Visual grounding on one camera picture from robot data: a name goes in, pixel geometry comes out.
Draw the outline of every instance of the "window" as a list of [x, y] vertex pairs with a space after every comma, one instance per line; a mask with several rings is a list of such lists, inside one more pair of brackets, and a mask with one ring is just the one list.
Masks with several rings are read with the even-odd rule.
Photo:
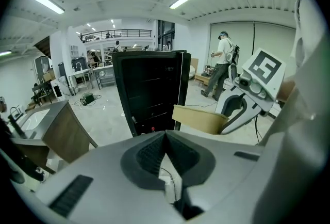
[[164, 50], [168, 41], [171, 42], [171, 50], [173, 50], [173, 40], [175, 37], [175, 23], [158, 20], [158, 49]]

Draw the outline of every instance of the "railing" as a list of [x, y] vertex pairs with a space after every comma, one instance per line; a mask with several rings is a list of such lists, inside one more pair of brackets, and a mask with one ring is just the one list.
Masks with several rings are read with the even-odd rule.
[[149, 37], [151, 38], [151, 30], [149, 29], [113, 29], [96, 31], [93, 33], [83, 34], [82, 42], [89, 42], [95, 40], [122, 38], [122, 37]]

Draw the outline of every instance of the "cap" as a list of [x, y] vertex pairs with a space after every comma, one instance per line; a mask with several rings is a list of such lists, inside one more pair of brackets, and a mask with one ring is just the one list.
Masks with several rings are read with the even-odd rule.
[[228, 36], [228, 33], [227, 33], [226, 31], [222, 31], [222, 32], [220, 32], [219, 37], [220, 37], [220, 36]]

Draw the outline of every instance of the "black bag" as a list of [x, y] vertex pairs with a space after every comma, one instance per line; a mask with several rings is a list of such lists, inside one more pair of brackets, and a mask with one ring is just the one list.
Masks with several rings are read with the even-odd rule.
[[239, 58], [239, 46], [231, 44], [230, 41], [228, 42], [230, 44], [230, 51], [226, 54], [226, 61], [228, 61], [231, 65], [237, 65]]

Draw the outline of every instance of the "box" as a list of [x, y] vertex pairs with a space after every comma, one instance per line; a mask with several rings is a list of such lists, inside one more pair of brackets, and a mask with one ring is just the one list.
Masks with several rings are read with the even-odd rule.
[[43, 75], [43, 78], [45, 82], [55, 80], [54, 70], [53, 69], [49, 70], [47, 73]]
[[223, 125], [228, 121], [222, 114], [178, 105], [174, 105], [172, 119], [213, 135], [220, 134]]

